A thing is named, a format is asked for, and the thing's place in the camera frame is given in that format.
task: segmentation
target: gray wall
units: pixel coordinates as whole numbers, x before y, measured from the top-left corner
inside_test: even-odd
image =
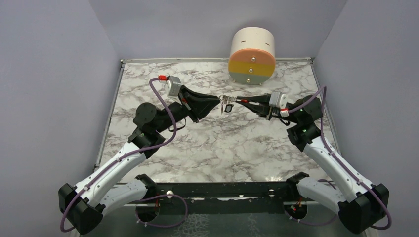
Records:
[[[1,236],[62,236],[58,189],[93,169],[118,67],[87,1],[2,1]]]
[[[417,0],[349,0],[314,61],[344,156],[390,190],[384,237],[419,236],[418,11]]]
[[[346,0],[90,0],[120,58],[229,57],[246,26],[275,36],[277,57],[314,57]]]

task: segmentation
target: marble surface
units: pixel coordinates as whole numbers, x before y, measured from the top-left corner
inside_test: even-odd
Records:
[[[294,102],[317,91],[307,62],[277,63],[274,75],[262,86],[232,82],[225,62],[128,63],[101,164],[120,149],[136,128],[132,119],[138,105],[151,102],[163,108],[148,85],[148,80],[157,75],[177,76],[189,89],[217,96],[256,96],[279,90]],[[156,82],[155,86],[171,103],[163,84]],[[231,113],[221,115],[219,105],[200,123],[192,123],[187,118],[186,127],[177,133],[172,143],[131,170],[121,182],[129,182],[143,173],[155,182],[281,181],[301,171],[314,178],[327,178],[313,160],[290,143],[287,128],[275,118],[267,121],[238,104]],[[171,133],[165,131],[162,135],[169,138]],[[325,135],[333,144],[327,119]]]

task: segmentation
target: purple cable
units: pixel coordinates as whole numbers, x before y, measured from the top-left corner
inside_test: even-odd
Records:
[[[173,114],[171,113],[168,105],[165,103],[165,101],[163,100],[163,98],[159,95],[159,92],[156,90],[156,88],[154,88],[153,86],[153,82],[159,80],[158,78],[153,78],[149,81],[150,87],[153,90],[154,94],[157,96],[158,100],[163,104],[163,107],[165,108],[165,110],[167,111],[171,122],[173,123],[173,134],[172,136],[165,142],[155,145],[155,146],[150,146],[150,147],[146,147],[146,148],[141,148],[132,152],[128,152],[123,154],[121,157],[119,157],[120,160],[123,160],[124,158],[131,156],[132,154],[135,153],[139,153],[139,152],[144,152],[144,151],[148,151],[148,150],[152,150],[152,149],[156,149],[162,146],[165,146],[167,144],[169,144],[171,141],[173,141],[174,137],[176,136],[176,120],[173,117]],[[112,163],[110,163],[107,167],[105,167],[96,177],[94,177],[88,184],[86,184],[86,187],[89,188],[94,182],[96,182],[100,177],[102,177],[102,175],[104,173],[106,173],[112,166],[114,166],[116,163],[118,163],[117,160],[113,161]],[[61,218],[61,222],[60,222],[60,230],[62,232],[69,232],[72,231],[75,227],[71,227],[69,229],[65,229],[64,228],[64,222],[65,219],[67,218],[68,212],[70,211],[70,208],[73,206],[73,204],[76,202],[76,200],[85,192],[85,189],[80,190],[80,192],[78,194],[76,194],[76,196],[74,196],[74,198],[71,200],[71,202],[68,204],[68,206],[66,207],[64,213],[63,213],[63,217]]]
[[[322,86],[309,100],[307,100],[306,102],[304,102],[302,105],[298,106],[297,108],[294,108],[292,110],[289,110],[288,113],[293,113],[301,108],[303,108],[304,106],[306,106],[308,103],[310,103],[311,101],[313,101],[315,99],[315,97],[321,92],[323,92],[323,97],[322,97],[322,112],[324,111],[325,108],[325,101],[326,101],[326,86]],[[368,185],[366,185],[364,182],[361,182],[360,179],[358,179],[358,177],[351,172],[351,170],[341,161],[339,160],[339,158],[336,156],[336,154],[334,154],[334,152],[330,149],[330,147],[328,145],[326,145],[326,139],[325,139],[325,135],[323,132],[323,117],[321,117],[320,119],[320,137],[322,139],[323,144],[325,145],[326,149],[329,151],[329,153],[333,156],[333,158],[336,160],[336,162],[339,163],[339,165],[357,182],[359,183],[362,187],[364,187],[371,195],[373,195],[373,197],[377,200],[377,202],[380,204],[380,206],[383,208],[385,214],[387,215],[387,219],[388,219],[388,223],[386,226],[383,227],[378,227],[378,226],[371,226],[371,228],[376,229],[376,230],[387,230],[388,228],[391,227],[392,224],[392,218],[390,215],[390,212],[388,211],[387,207],[384,205],[384,203],[381,201],[381,199],[379,199],[379,197],[373,192],[373,190],[370,189],[370,187],[368,187]]]
[[[330,184],[330,186],[332,186],[334,189],[336,189],[336,187],[331,183],[331,181],[326,180],[326,179],[319,179],[317,180],[317,182],[327,182],[328,184]],[[311,222],[305,222],[305,221],[298,221],[298,219],[292,217],[287,211],[285,211],[285,214],[290,217],[291,220],[293,221],[297,221],[299,224],[303,224],[303,225],[307,225],[307,226],[326,226],[328,224],[333,223],[336,219],[337,219],[337,215],[333,216],[330,220],[324,222],[324,223],[311,223]]]
[[[183,202],[183,204],[185,205],[185,215],[183,215],[182,220],[180,220],[179,222],[177,222],[175,224],[168,225],[168,226],[156,225],[156,224],[149,224],[148,222],[141,221],[140,218],[138,217],[138,211],[135,210],[135,216],[137,217],[137,223],[142,223],[145,226],[153,226],[153,227],[158,227],[158,228],[172,228],[172,227],[176,227],[176,226],[182,224],[186,220],[186,217],[188,217],[188,204],[186,204],[185,199],[183,199],[179,195],[176,195],[176,194],[163,194],[163,195],[158,195],[158,196],[155,196],[155,197],[141,199],[141,200],[138,200],[137,202],[150,201],[150,200],[154,200],[154,199],[158,199],[158,198],[164,198],[164,197],[170,197],[170,196],[173,196],[173,197],[176,197],[176,198],[180,199]]]

